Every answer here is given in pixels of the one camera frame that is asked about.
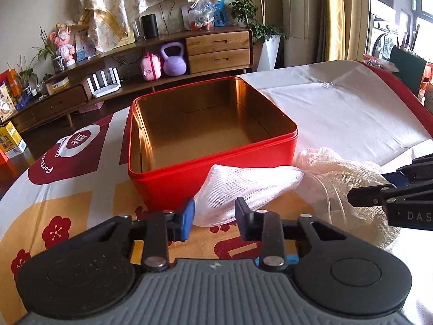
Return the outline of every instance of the stuffed toy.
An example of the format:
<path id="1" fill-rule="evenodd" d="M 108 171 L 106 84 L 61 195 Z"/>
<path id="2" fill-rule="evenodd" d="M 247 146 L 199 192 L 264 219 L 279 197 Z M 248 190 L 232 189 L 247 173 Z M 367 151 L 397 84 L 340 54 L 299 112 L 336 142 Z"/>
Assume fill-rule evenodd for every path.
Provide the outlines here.
<path id="1" fill-rule="evenodd" d="M 50 40 L 57 46 L 57 54 L 63 58 L 67 67 L 75 63 L 74 54 L 75 47 L 69 44 L 71 40 L 71 30 L 66 24 L 56 24 L 57 32 L 52 32 L 49 36 Z"/>

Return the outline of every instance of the red tin box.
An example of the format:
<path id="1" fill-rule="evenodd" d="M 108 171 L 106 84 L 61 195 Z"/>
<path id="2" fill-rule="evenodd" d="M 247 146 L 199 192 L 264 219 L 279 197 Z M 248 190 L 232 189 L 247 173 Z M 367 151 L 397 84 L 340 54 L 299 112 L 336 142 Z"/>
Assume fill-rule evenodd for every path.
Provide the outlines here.
<path id="1" fill-rule="evenodd" d="M 133 101 L 128 173 L 150 211 L 177 210 L 212 165 L 290 165 L 297 126 L 238 77 L 179 86 Z"/>

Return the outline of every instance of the white net fabric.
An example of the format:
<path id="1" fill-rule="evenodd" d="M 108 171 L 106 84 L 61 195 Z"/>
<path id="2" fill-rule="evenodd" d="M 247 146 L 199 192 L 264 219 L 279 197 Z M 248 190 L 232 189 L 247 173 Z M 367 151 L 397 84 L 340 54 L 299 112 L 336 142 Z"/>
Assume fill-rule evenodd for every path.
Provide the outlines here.
<path id="1" fill-rule="evenodd" d="M 303 173 L 296 167 L 238 168 L 213 165 L 195 195 L 194 225 L 211 227 L 235 220 L 235 199 L 243 197 L 257 210 L 287 189 L 295 188 Z"/>
<path id="2" fill-rule="evenodd" d="M 314 206 L 319 218 L 380 248 L 397 238 L 400 229 L 388 225 L 382 207 L 353 207 L 347 201 L 352 188 L 389 183 L 379 165 L 344 160 L 329 148 L 304 150 L 294 165 L 314 174 L 326 187 L 330 205 Z"/>
<path id="3" fill-rule="evenodd" d="M 347 201 L 347 193 L 352 188 L 389 183 L 379 165 L 344 160 L 329 148 L 304 150 L 294 165 L 212 166 L 194 197 L 194 225 L 211 227 L 234 221 L 237 197 L 243 197 L 251 210 L 257 210 L 293 189 L 314 208 L 319 218 L 342 230 L 380 248 L 395 240 L 400 229 L 388 226 L 381 207 L 352 207 Z"/>

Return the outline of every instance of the plastic bag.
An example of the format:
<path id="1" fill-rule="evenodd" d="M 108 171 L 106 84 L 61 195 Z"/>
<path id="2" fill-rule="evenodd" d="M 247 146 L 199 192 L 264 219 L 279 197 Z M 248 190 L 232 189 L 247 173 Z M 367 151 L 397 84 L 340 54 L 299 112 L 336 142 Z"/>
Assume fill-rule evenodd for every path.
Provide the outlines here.
<path id="1" fill-rule="evenodd" d="M 191 30 L 208 30 L 214 24 L 215 4 L 211 0 L 196 0 L 189 10 Z"/>
<path id="2" fill-rule="evenodd" d="M 364 60 L 364 63 L 373 67 L 387 70 L 389 72 L 400 72 L 397 66 L 393 62 L 384 60 L 382 58 L 377 60 Z"/>

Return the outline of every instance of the wooden floor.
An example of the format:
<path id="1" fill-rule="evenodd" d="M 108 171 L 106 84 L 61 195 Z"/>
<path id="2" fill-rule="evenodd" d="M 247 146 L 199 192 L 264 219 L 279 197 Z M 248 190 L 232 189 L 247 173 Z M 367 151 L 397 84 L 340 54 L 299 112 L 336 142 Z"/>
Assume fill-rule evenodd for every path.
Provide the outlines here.
<path id="1" fill-rule="evenodd" d="M 224 77 L 242 73 L 241 70 L 218 73 L 217 77 Z M 215 78 L 215 74 L 211 76 L 203 76 L 194 78 L 194 82 Z M 169 87 L 179 86 L 191 82 L 191 80 L 179 81 L 170 83 Z M 156 90 L 162 90 L 163 87 L 156 87 Z M 92 124 L 99 119 L 111 115 L 116 111 L 125 109 L 131 106 L 132 101 L 138 96 L 150 93 L 150 89 L 137 91 L 134 93 L 119 96 L 115 99 L 110 99 L 104 103 L 101 109 L 84 114 L 72 114 L 73 126 L 70 127 L 66 117 L 56 119 L 43 126 L 22 133 L 21 136 L 27 143 L 27 149 L 22 155 L 12 158 L 7 164 L 0 165 L 0 199 L 16 181 L 16 179 L 30 166 L 32 163 L 42 156 L 49 148 L 53 147 L 56 142 L 63 137 L 72 135 L 75 131 L 85 126 Z"/>

